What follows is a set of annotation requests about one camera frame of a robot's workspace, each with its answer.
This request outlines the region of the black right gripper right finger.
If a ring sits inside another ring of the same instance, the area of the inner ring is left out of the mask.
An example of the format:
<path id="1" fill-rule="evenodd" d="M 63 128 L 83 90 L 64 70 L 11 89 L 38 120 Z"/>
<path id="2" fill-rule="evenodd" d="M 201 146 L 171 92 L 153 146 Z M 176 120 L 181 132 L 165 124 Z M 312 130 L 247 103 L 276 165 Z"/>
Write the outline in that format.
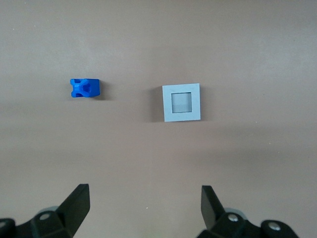
<path id="1" fill-rule="evenodd" d="M 224 209 L 210 185 L 201 189 L 201 213 L 206 225 L 199 238 L 297 238 L 286 223 L 264 220 L 259 227 L 253 225 L 240 211 Z"/>

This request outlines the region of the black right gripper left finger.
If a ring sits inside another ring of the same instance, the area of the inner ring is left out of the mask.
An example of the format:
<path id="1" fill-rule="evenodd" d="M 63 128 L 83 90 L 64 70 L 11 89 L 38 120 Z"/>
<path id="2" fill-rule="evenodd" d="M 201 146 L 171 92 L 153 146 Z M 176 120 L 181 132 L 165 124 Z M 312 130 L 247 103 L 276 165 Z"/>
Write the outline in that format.
<path id="1" fill-rule="evenodd" d="M 16 225 L 12 218 L 1 218 L 2 238 L 72 238 L 90 210 L 88 184 L 79 184 L 55 207 L 40 210 L 28 222 Z"/>

